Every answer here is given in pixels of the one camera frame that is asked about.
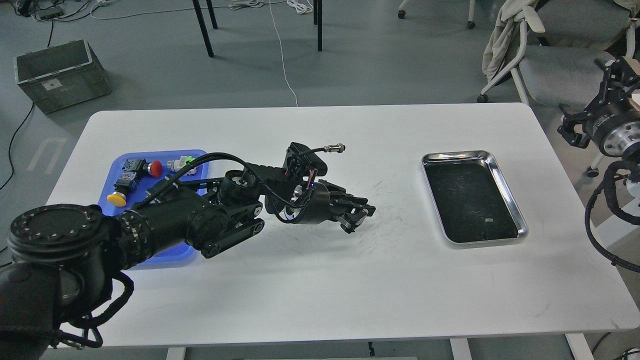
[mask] blue tray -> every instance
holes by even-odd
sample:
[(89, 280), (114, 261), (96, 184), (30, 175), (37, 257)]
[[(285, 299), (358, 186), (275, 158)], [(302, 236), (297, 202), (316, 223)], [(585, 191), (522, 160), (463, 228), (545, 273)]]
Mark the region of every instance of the blue tray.
[[(107, 179), (104, 182), (104, 187), (102, 188), (102, 193), (100, 194), (100, 200), (98, 201), (98, 205), (102, 208), (102, 213), (107, 216), (114, 216), (123, 213), (125, 210), (129, 209), (134, 203), (142, 201), (147, 197), (146, 190), (150, 187), (154, 186), (158, 181), (162, 180), (165, 175), (174, 174), (174, 172), (170, 172), (166, 168), (166, 162), (169, 160), (177, 160), (181, 156), (192, 156), (194, 158), (199, 157), (200, 155), (206, 154), (203, 150), (174, 150), (174, 151), (155, 151), (155, 152), (130, 152), (128, 154), (123, 154), (119, 156), (116, 160), (111, 164), (111, 168), (109, 169), (109, 175), (107, 175)], [(140, 180), (140, 184), (138, 185), (138, 189), (135, 192), (130, 193), (127, 196), (127, 205), (119, 208), (117, 206), (112, 205), (107, 201), (107, 195), (113, 193), (113, 184), (118, 179), (122, 171), (122, 165), (128, 159), (146, 159), (148, 162), (153, 162), (158, 160), (162, 163), (163, 173), (161, 177), (152, 177), (145, 176)], [(189, 181), (189, 180), (199, 180), (205, 179), (209, 174), (209, 164), (205, 163), (198, 167), (198, 171), (191, 175), (184, 175), (180, 178), (180, 180)], [(150, 259), (147, 259), (144, 263), (138, 264), (131, 268), (131, 270), (142, 270), (148, 268), (168, 268), (168, 267), (180, 267), (184, 265), (189, 257), (194, 253), (193, 247), (185, 243), (178, 244), (172, 248), (166, 249), (165, 251), (159, 252), (155, 256)]]

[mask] gray cushion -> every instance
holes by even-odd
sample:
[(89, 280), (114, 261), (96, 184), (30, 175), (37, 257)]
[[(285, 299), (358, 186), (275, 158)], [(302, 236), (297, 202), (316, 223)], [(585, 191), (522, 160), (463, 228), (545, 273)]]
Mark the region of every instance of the gray cushion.
[(627, 26), (629, 10), (613, 0), (550, 0), (538, 10), (543, 37), (609, 42)]
[(520, 72), (533, 99), (583, 110), (598, 94), (602, 70), (593, 62), (613, 59), (608, 53), (575, 47), (529, 45), (520, 61)]

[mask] robotic arm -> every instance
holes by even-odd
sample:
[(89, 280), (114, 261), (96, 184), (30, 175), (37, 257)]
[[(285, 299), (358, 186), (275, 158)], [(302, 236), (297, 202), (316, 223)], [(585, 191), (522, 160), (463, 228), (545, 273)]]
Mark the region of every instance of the robotic arm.
[[(593, 140), (603, 155), (622, 158), (609, 165), (602, 182), (587, 202), (585, 227), (593, 246), (611, 260), (612, 265), (640, 272), (639, 265), (619, 258), (598, 243), (591, 231), (590, 221), (595, 201), (604, 191), (607, 207), (613, 215), (630, 224), (640, 225), (640, 217), (620, 208), (616, 194), (616, 181), (622, 180), (629, 193), (640, 199), (640, 106), (631, 99), (633, 91), (640, 88), (640, 63), (635, 59), (619, 57), (608, 65), (597, 61), (596, 64), (604, 72), (598, 95), (584, 111), (578, 113), (560, 104), (563, 123), (557, 131), (571, 146), (585, 149)], [(575, 131), (576, 125), (582, 125), (582, 133)]]
[[(8, 247), (14, 263), (0, 270), (0, 359), (38, 359), (48, 345), (100, 347), (98, 326), (107, 322), (133, 293), (128, 269), (180, 242), (205, 258), (259, 234), (263, 205), (290, 224), (339, 222), (352, 233), (375, 212), (367, 199), (316, 177), (326, 175), (317, 152), (342, 152), (342, 144), (309, 149), (291, 143), (282, 167), (246, 163), (225, 153), (205, 154), (158, 182), (148, 197), (115, 217), (97, 205), (57, 204), (32, 209), (11, 224)], [(244, 167), (224, 177), (180, 181), (192, 168), (213, 160)], [(200, 196), (196, 191), (206, 189)], [(112, 281), (124, 292), (111, 299)], [(82, 336), (60, 330), (62, 323)], [(89, 339), (89, 332), (94, 340)]]

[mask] gray chair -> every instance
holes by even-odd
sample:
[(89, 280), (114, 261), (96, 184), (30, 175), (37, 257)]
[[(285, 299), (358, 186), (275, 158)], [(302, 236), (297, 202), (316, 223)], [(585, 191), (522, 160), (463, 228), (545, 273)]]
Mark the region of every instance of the gray chair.
[(635, 21), (629, 25), (629, 11), (612, 0), (550, 0), (537, 13), (529, 7), (525, 10), (516, 16), (519, 26), (514, 31), (520, 32), (520, 44), (515, 56), (480, 91), (478, 102), (487, 102), (487, 91), (508, 74), (527, 105), (530, 95), (542, 104), (564, 103), (582, 110), (594, 98), (602, 80), (594, 60), (612, 60), (610, 54), (590, 48), (527, 45), (531, 36), (544, 36), (552, 43), (570, 39), (594, 44), (612, 42), (627, 31), (627, 56), (633, 55)]

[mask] stainless steel tray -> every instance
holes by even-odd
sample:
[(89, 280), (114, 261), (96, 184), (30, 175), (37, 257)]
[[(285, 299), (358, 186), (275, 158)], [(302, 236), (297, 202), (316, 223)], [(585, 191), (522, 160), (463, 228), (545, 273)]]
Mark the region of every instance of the stainless steel tray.
[(449, 241), (472, 245), (527, 236), (529, 228), (492, 154), (427, 154), (422, 165)]

